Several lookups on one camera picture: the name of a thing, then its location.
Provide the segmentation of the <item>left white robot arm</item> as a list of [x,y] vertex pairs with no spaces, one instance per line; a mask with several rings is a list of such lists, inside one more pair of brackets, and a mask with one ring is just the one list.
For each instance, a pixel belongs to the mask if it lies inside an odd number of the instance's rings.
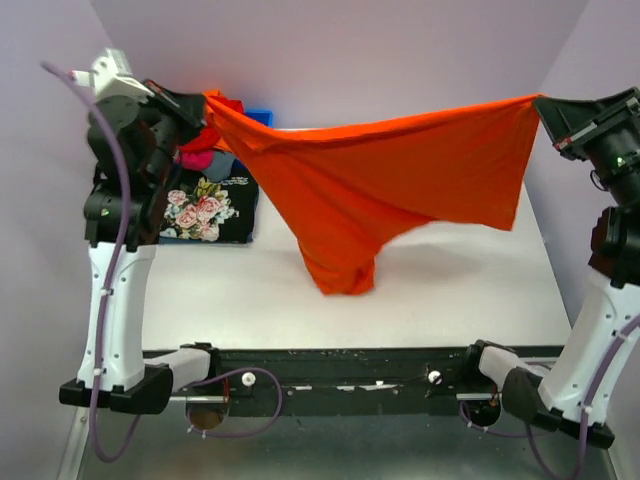
[[168,193],[177,183],[180,146],[205,126],[205,98],[146,80],[151,94],[112,94],[92,105],[87,142],[96,158],[84,207],[92,287],[85,353],[76,377],[59,389],[65,405],[157,415],[190,385],[214,393],[222,380],[207,343],[155,358],[142,347],[147,280]]

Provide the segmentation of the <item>orange t-shirt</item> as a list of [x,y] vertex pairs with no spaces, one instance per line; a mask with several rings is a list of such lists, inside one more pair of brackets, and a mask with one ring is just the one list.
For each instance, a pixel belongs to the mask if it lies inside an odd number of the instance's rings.
[[394,238],[432,222],[513,227],[538,130],[533,96],[297,131],[210,100],[211,123],[294,234],[324,294],[361,295]]

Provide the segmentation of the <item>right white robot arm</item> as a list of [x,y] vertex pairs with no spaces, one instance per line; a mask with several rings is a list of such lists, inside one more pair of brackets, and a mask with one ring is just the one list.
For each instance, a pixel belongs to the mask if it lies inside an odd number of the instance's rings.
[[494,383],[503,408],[531,426],[607,449],[608,404],[639,340],[639,90],[592,101],[543,97],[534,106],[554,148],[590,162],[593,183],[614,204],[592,230],[588,291],[554,366],[537,372],[514,350],[478,340],[460,379],[474,392]]

